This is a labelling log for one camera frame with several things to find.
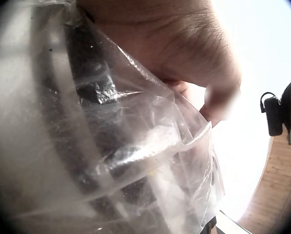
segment white surface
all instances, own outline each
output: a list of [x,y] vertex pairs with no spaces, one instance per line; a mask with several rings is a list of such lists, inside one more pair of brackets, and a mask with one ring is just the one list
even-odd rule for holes
[[243,69],[242,105],[213,130],[226,189],[221,210],[237,221],[263,171],[269,135],[260,97],[291,81],[291,5],[284,0],[214,0]]
[[217,213],[216,220],[216,226],[226,234],[248,234],[247,231],[238,226],[221,212]]

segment dark hair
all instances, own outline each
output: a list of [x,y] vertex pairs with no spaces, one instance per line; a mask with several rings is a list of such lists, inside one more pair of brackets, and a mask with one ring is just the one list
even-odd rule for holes
[[289,142],[291,129],[291,82],[286,87],[281,97],[281,114],[282,122],[288,130],[287,140]]

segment plastic bag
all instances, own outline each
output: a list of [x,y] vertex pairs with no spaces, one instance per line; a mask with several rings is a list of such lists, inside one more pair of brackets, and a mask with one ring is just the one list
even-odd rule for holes
[[[14,1],[0,14],[0,204],[12,222],[34,234],[200,233],[224,193],[211,123],[75,3]],[[11,24],[27,38],[17,56],[1,45],[17,39],[11,22],[26,24]]]

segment wooden surface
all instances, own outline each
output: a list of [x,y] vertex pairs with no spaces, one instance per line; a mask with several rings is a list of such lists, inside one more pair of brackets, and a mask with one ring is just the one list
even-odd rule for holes
[[273,137],[260,182],[239,224],[252,234],[277,233],[291,213],[291,146]]

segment hand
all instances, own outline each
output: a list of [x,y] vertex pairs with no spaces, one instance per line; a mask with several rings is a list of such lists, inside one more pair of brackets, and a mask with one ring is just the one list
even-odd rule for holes
[[[226,80],[240,86],[239,66],[211,0],[78,2],[107,36],[189,101],[194,94],[188,83],[206,87]],[[216,91],[211,96],[200,112],[215,126],[221,120],[216,100],[222,96]],[[220,109],[227,103],[221,102]]]

